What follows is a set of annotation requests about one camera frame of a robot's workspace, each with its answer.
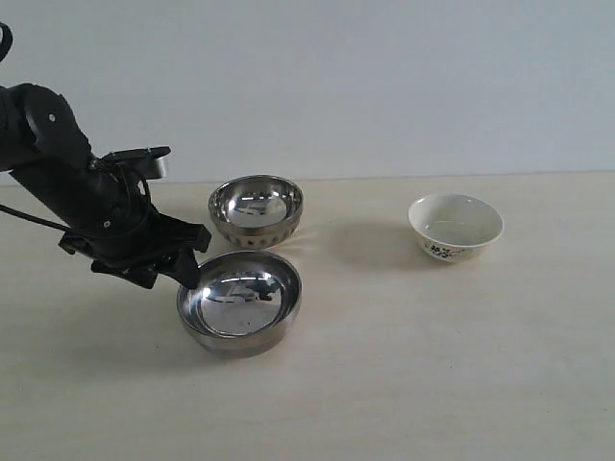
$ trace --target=bowl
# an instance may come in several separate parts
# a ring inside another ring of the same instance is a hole
[[[504,231],[491,205],[460,194],[431,194],[407,212],[420,247],[436,259],[459,262],[477,256]]]
[[[299,274],[284,258],[238,251],[199,266],[197,288],[181,287],[177,308],[188,333],[206,350],[247,357],[278,344],[301,305]]]
[[[297,229],[303,202],[294,182],[277,176],[246,176],[213,191],[209,215],[230,242],[262,250],[283,242]]]

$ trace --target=bowl rim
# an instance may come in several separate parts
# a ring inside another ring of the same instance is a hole
[[[216,207],[213,205],[214,198],[217,195],[219,195],[222,190],[224,190],[225,188],[227,188],[227,187],[229,187],[229,186],[231,186],[231,185],[233,185],[233,184],[235,184],[237,182],[246,181],[246,180],[255,180],[255,179],[276,180],[276,181],[284,182],[287,185],[291,186],[296,191],[296,193],[299,195],[299,205],[297,206],[295,211],[290,213],[288,216],[286,216],[284,219],[282,219],[281,221],[279,221],[277,223],[269,224],[267,226],[260,226],[260,227],[257,227],[257,228],[246,228],[246,227],[238,226],[237,224],[233,224],[233,223],[231,223],[229,221],[225,221],[225,220],[220,219],[216,215],[217,213],[214,212],[216,210]],[[219,185],[218,187],[216,187],[213,190],[213,192],[211,192],[211,194],[209,195],[208,209],[209,209],[209,217],[211,218],[213,223],[216,224],[216,225],[221,225],[221,226],[223,226],[225,228],[228,228],[228,229],[241,230],[241,231],[244,231],[244,232],[248,232],[250,234],[255,233],[255,232],[258,232],[258,233],[269,233],[269,231],[275,232],[275,231],[277,231],[277,229],[282,229],[287,224],[293,223],[294,221],[299,219],[299,217],[301,217],[301,215],[303,213],[303,209],[304,209],[304,192],[303,192],[303,190],[301,190],[301,187],[299,187],[299,185],[297,185],[296,182],[293,182],[293,181],[288,180],[286,178],[282,178],[280,176],[264,175],[264,174],[241,176],[239,178],[235,178],[234,180],[230,180],[230,181],[225,182],[225,183]]]
[[[270,322],[269,324],[265,325],[264,327],[261,327],[255,331],[252,331],[250,333],[246,333],[246,334],[241,334],[241,335],[235,335],[235,334],[225,334],[225,333],[221,333],[221,334],[207,334],[206,332],[195,328],[193,325],[191,325],[186,319],[185,316],[182,313],[182,305],[183,303],[181,303],[180,301],[180,297],[182,296],[183,293],[185,293],[187,295],[188,292],[192,291],[188,288],[186,288],[183,285],[180,285],[179,289],[177,290],[177,294],[175,296],[175,304],[176,304],[176,308],[178,311],[178,315],[180,317],[180,319],[182,320],[182,323],[184,324],[185,327],[190,328],[192,331],[196,332],[197,334],[203,335],[203,336],[209,336],[211,338],[215,338],[215,339],[234,339],[234,340],[242,340],[242,339],[248,339],[248,338],[254,338],[255,336],[259,336],[264,334],[266,331],[269,331],[272,328],[275,328],[277,325],[279,325],[281,322],[283,322],[292,312],[296,311],[300,306],[301,306],[301,299],[302,299],[302,295],[303,295],[303,283],[301,281],[301,276],[299,275],[299,272],[297,271],[297,269],[295,268],[295,266],[293,266],[290,261],[288,261],[288,259],[280,256],[280,255],[276,255],[275,253],[271,253],[271,252],[266,252],[263,250],[236,250],[236,251],[232,251],[232,252],[226,252],[223,253],[221,255],[215,255],[212,256],[208,259],[206,259],[205,261],[201,262],[198,265],[199,268],[199,272],[201,271],[201,268],[206,266],[207,264],[211,264],[212,262],[222,259],[224,257],[228,257],[228,256],[233,256],[233,255],[240,255],[240,254],[257,254],[257,255],[263,255],[263,256],[267,256],[267,257],[271,257],[272,259],[276,259],[278,260],[278,262],[282,263],[287,269],[290,270],[291,274],[294,276],[294,278],[297,280],[298,283],[298,287],[297,287],[297,298],[294,300],[294,303],[291,304],[289,307],[287,307],[286,309],[280,309],[278,311],[278,314],[276,314],[276,318]]]
[[[450,243],[450,242],[445,242],[443,240],[437,240],[433,237],[430,237],[429,235],[425,234],[423,231],[419,230],[414,223],[412,222],[412,218],[411,218],[411,212],[412,209],[414,207],[416,207],[418,205],[419,202],[427,199],[427,198],[433,198],[433,197],[462,197],[462,198],[466,198],[466,199],[472,199],[476,202],[479,202],[480,204],[483,204],[485,206],[487,206],[488,208],[490,208],[492,211],[494,211],[496,213],[496,215],[500,218],[500,230],[498,231],[498,233],[488,239],[485,240],[484,242],[480,242],[480,243],[476,243],[474,245],[458,245],[455,243]],[[412,229],[418,233],[419,235],[421,235],[423,238],[426,238],[428,240],[430,240],[431,242],[440,244],[440,245],[445,245],[448,247],[454,247],[454,248],[459,248],[459,249],[467,249],[467,250],[471,250],[474,248],[480,248],[480,247],[484,247],[486,245],[489,245],[490,243],[495,242],[496,240],[498,240],[502,234],[504,233],[504,217],[502,216],[502,214],[491,204],[487,203],[485,200],[482,199],[478,199],[477,197],[474,197],[472,195],[466,195],[466,194],[459,194],[459,193],[455,193],[455,192],[435,192],[432,194],[427,194],[427,195],[423,195],[422,197],[419,197],[418,199],[416,199],[414,202],[412,202],[412,204],[408,207],[407,209],[407,220],[410,223],[410,226],[412,227]]]

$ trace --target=stainless steel bowl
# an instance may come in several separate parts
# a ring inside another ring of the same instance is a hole
[[[283,242],[297,229],[304,196],[297,184],[277,176],[238,178],[209,197],[209,215],[218,231],[244,249]]]
[[[177,307],[187,331],[210,352],[246,357],[278,344],[301,305],[295,268],[278,255],[239,251],[199,266],[198,288],[181,287]]]

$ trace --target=beige tabletop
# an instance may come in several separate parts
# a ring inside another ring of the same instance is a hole
[[[274,251],[303,305],[243,360],[185,333],[173,280],[93,275],[58,232],[3,217],[0,459],[614,459],[615,174],[300,186]],[[212,188],[155,186],[154,203],[213,231]],[[424,255],[407,207],[435,191],[497,207],[502,239],[457,265]],[[201,259],[231,248],[213,234]]]

